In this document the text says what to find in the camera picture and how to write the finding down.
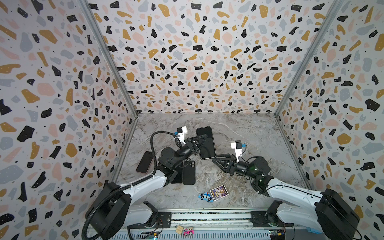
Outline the black phone case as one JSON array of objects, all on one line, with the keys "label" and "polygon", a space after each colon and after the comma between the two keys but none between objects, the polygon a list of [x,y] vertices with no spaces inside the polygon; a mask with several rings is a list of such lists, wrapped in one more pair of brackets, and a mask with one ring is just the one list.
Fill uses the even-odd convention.
[{"label": "black phone case", "polygon": [[183,165],[183,184],[186,186],[194,185],[196,183],[196,162],[186,161]]}]

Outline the large black phone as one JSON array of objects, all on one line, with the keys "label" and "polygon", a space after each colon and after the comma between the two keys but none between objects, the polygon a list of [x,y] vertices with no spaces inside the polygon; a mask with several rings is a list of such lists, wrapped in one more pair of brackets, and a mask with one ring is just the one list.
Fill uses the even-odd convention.
[{"label": "large black phone", "polygon": [[177,173],[177,175],[175,176],[175,178],[173,179],[171,184],[181,184],[183,182],[183,168],[182,168],[182,166],[180,165],[177,168],[175,168],[175,172]]}]

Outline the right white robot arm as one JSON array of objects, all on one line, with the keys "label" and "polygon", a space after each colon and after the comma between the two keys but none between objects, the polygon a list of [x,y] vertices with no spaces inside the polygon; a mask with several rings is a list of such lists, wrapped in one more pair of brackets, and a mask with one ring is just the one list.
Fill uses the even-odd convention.
[{"label": "right white robot arm", "polygon": [[355,239],[360,218],[336,191],[321,192],[287,184],[273,177],[268,162],[259,156],[240,161],[224,154],[212,162],[226,174],[249,178],[256,193],[274,199],[265,216],[270,225],[298,224],[325,234],[330,240]]}]

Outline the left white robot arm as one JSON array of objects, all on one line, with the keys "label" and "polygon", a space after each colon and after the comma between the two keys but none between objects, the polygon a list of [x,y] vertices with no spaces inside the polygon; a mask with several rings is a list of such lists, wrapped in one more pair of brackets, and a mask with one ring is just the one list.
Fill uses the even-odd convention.
[{"label": "left white robot arm", "polygon": [[[160,157],[153,157],[153,172],[134,182],[123,185],[108,183],[86,212],[81,238],[108,240],[123,226],[154,225],[158,210],[148,202],[136,205],[136,201],[170,184],[178,174],[177,167],[191,155],[197,155],[207,138],[206,134],[187,138],[177,151],[164,148]],[[87,235],[89,227],[96,231],[92,237]]]}]

